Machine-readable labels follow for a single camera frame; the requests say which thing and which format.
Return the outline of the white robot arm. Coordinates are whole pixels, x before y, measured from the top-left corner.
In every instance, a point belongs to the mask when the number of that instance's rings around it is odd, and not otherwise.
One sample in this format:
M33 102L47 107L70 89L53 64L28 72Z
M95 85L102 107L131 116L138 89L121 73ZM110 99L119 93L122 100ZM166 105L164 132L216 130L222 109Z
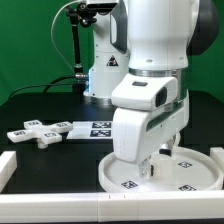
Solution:
M86 95L107 98L116 107L114 152L100 163L99 175L119 176L134 166L149 176L152 153L172 142L188 123L182 70L190 55L202 54L216 39L218 13L212 0L120 0L109 22L109 44L129 57L115 80L107 77L112 62L106 55L90 73Z

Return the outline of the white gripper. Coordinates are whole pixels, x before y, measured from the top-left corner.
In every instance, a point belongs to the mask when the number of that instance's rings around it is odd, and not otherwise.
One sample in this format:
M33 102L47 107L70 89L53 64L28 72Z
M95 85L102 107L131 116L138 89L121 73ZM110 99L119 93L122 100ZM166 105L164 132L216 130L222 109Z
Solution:
M112 124L115 156L139 164L140 177L149 178L151 165L146 158L181 131L188 119L188 99L174 104L169 112L164 107L153 112L118 108Z

